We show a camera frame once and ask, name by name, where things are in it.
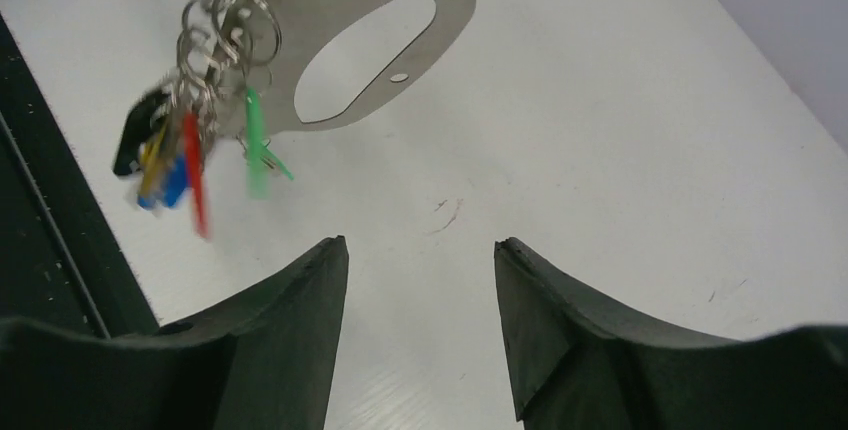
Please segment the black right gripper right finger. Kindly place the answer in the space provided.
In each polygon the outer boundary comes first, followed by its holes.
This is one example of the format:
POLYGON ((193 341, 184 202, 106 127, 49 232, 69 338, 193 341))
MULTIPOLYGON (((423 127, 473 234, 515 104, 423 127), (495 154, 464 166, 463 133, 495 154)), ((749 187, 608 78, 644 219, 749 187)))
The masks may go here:
POLYGON ((527 429, 843 429, 847 330, 737 341, 649 316, 518 239, 494 248, 516 418, 527 429))

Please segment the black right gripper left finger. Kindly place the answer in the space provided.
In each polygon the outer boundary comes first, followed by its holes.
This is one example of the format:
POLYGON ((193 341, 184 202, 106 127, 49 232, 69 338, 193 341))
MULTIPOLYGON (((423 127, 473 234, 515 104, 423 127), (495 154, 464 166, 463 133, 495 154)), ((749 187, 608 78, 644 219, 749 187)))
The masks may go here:
POLYGON ((152 335, 1 322, 5 429, 320 429, 348 281, 341 236, 152 335))

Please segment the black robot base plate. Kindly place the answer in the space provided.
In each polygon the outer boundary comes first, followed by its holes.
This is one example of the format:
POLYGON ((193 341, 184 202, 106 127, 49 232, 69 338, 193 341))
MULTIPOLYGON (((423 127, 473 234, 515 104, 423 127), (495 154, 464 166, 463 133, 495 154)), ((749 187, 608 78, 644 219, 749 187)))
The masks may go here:
POLYGON ((1 27, 1 314, 96 337, 159 324, 8 26, 1 27))

